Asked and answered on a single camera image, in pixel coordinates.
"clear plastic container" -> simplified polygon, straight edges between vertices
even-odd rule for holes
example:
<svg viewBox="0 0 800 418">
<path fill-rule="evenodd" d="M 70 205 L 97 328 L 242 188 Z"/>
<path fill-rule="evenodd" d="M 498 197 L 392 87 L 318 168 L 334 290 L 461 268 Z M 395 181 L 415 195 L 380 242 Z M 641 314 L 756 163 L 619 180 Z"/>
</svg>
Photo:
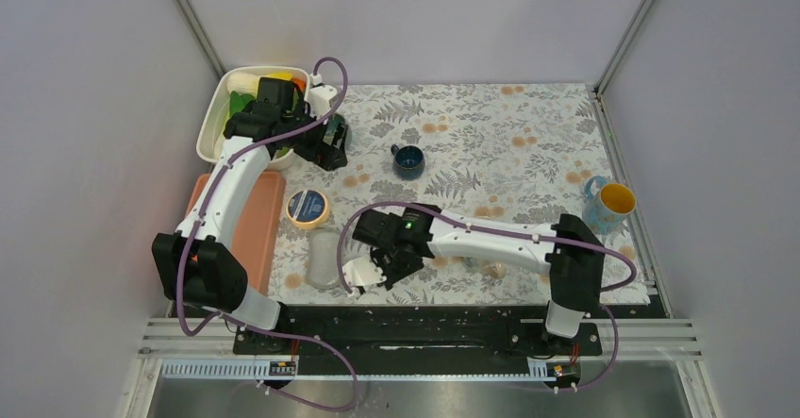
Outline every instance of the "clear plastic container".
<svg viewBox="0 0 800 418">
<path fill-rule="evenodd" d="M 331 229 L 316 228 L 308 238 L 308 268 L 306 284 L 317 289 L 332 289 L 339 285 L 336 266 L 336 246 L 340 233 Z"/>
</svg>

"white wall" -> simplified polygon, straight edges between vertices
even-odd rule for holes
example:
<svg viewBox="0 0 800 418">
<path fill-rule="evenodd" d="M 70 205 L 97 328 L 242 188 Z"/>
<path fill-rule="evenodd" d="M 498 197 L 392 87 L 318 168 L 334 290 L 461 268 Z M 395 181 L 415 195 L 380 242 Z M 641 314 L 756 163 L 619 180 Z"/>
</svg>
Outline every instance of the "white wall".
<svg viewBox="0 0 800 418">
<path fill-rule="evenodd" d="M 600 78 L 641 0 L 191 0 L 228 67 L 310 67 L 357 83 Z"/>
<path fill-rule="evenodd" d="M 0 416 L 112 414 L 213 83 L 172 0 L 0 0 Z"/>
<path fill-rule="evenodd" d="M 799 85 L 800 0 L 660 0 L 607 93 L 729 417 L 800 416 Z"/>
</svg>

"orange tray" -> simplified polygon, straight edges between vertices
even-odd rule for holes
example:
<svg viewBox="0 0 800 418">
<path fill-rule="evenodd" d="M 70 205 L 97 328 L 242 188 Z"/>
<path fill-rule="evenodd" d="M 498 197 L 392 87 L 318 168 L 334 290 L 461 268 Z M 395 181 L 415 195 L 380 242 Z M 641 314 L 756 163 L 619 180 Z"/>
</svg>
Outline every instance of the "orange tray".
<svg viewBox="0 0 800 418">
<path fill-rule="evenodd" d="M 211 175 L 202 175 L 194 184 L 192 199 L 186 212 L 192 209 Z M 233 256 L 247 272 L 247 283 L 266 294 L 270 287 L 275 238 L 280 219 L 286 179 L 277 171 L 265 171 L 244 203 L 242 216 L 233 234 Z"/>
</svg>

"white plastic bin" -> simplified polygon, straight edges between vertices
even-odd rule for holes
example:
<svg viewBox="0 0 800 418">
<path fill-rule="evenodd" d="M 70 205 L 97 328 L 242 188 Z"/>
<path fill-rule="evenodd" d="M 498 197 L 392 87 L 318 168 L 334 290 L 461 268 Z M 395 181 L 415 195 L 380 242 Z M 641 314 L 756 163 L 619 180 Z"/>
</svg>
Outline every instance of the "white plastic bin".
<svg viewBox="0 0 800 418">
<path fill-rule="evenodd" d="M 200 135 L 197 137 L 197 155 L 209 163 L 216 163 L 219 158 L 219 153 L 214 153 L 214 144 L 217 142 L 220 134 L 225 128 L 225 119 L 230 106 L 230 94 L 227 91 L 227 80 L 234 72 L 246 72 L 253 75 L 269 75 L 278 72 L 291 73 L 294 78 L 299 78 L 310 86 L 311 77 L 302 69 L 295 67 L 283 66 L 247 66 L 233 69 L 225 74 L 220 83 L 217 85 L 217 90 L 214 91 L 214 96 L 211 97 L 211 103 L 206 110 L 206 119 L 203 120 L 203 126 L 200 127 Z M 308 93 L 306 92 L 303 99 L 308 101 Z M 288 168 L 293 162 L 296 155 L 293 150 L 289 153 L 270 162 L 268 170 L 282 170 Z"/>
</svg>

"gray floor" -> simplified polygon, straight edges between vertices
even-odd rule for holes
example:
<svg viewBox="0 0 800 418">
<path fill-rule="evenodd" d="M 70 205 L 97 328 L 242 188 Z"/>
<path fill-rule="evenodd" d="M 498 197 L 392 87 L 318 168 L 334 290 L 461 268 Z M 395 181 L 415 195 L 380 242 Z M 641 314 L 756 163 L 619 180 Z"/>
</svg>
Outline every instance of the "gray floor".
<svg viewBox="0 0 800 418">
<path fill-rule="evenodd" d="M 586 377 L 602 365 L 584 363 Z M 505 382 L 369 382 L 356 410 L 333 414 L 275 394 L 254 382 L 162 379 L 150 416 L 160 417 L 690 417 L 672 363 L 619 363 L 596 388 L 578 394 L 540 393 L 541 384 Z M 344 404 L 349 382 L 294 382 L 287 391 L 329 405 Z"/>
</svg>

